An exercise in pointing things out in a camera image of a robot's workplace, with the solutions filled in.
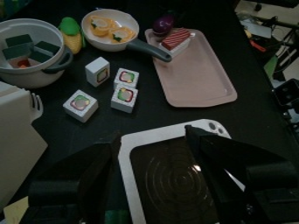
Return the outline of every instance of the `black fabric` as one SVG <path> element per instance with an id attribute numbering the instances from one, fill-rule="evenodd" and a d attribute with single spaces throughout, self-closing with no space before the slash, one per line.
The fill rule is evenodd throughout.
<path id="1" fill-rule="evenodd" d="M 129 13 L 139 23 L 137 36 L 141 40 L 145 40 L 145 29 L 152 27 L 153 21 L 164 13 L 159 2 L 127 1 L 124 12 Z M 73 17 L 80 23 L 88 12 L 80 1 L 36 0 L 32 1 L 31 7 L 23 9 L 13 17 L 37 18 L 59 26 L 64 17 Z M 41 97 L 44 105 L 43 116 L 33 121 L 32 126 L 49 147 L 12 201 L 28 195 L 29 185 L 41 172 L 68 155 L 95 143 L 99 137 L 113 133 L 115 130 L 120 130 L 125 135 L 199 119 L 216 120 L 235 140 L 276 152 L 294 161 L 299 169 L 298 142 L 277 110 L 267 75 L 257 63 L 231 4 L 225 1 L 193 1 L 180 24 L 204 34 L 236 89 L 237 99 L 208 108 L 175 108 L 164 98 L 151 56 L 129 51 L 103 52 L 87 44 L 87 48 L 75 55 L 73 63 L 57 81 L 48 87 L 32 90 Z M 111 78 L 99 87 L 92 87 L 87 82 L 84 69 L 97 57 L 109 62 Z M 113 79 L 120 67 L 140 73 L 139 94 L 132 114 L 109 107 Z M 99 102 L 99 109 L 85 123 L 68 116 L 61 106 L 77 89 Z M 111 187 L 116 191 L 109 195 L 107 208 L 121 209 L 127 208 L 127 196 L 119 169 L 115 180 Z"/>

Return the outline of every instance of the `pan handle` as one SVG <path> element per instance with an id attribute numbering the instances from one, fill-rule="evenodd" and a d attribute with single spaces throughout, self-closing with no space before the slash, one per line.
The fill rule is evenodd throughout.
<path id="1" fill-rule="evenodd" d="M 157 47 L 148 45 L 144 41 L 141 41 L 139 38 L 132 39 L 127 45 L 125 49 L 139 51 L 141 53 L 148 53 L 153 57 L 156 57 L 159 60 L 164 62 L 171 62 L 172 61 L 172 56 L 159 49 Z"/>

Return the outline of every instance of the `yellow corn toy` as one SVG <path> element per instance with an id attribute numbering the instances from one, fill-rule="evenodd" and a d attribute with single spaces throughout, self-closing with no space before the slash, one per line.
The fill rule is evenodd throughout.
<path id="1" fill-rule="evenodd" d="M 81 35 L 80 26 L 72 17 L 65 17 L 60 22 L 60 33 L 63 36 L 64 45 L 76 54 L 81 47 L 85 47 L 85 39 Z"/>

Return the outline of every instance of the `dish rack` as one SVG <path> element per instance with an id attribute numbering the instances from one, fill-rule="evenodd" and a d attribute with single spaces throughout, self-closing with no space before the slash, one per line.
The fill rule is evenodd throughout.
<path id="1" fill-rule="evenodd" d="M 0 0 L 0 22 L 5 21 L 32 0 Z"/>

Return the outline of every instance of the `food in bowl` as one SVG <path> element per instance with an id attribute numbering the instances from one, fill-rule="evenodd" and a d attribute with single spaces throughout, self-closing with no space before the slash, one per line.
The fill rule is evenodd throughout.
<path id="1" fill-rule="evenodd" d="M 89 29 L 95 36 L 108 37 L 112 44 L 125 43 L 136 33 L 125 26 L 120 26 L 117 21 L 107 17 L 91 16 Z"/>

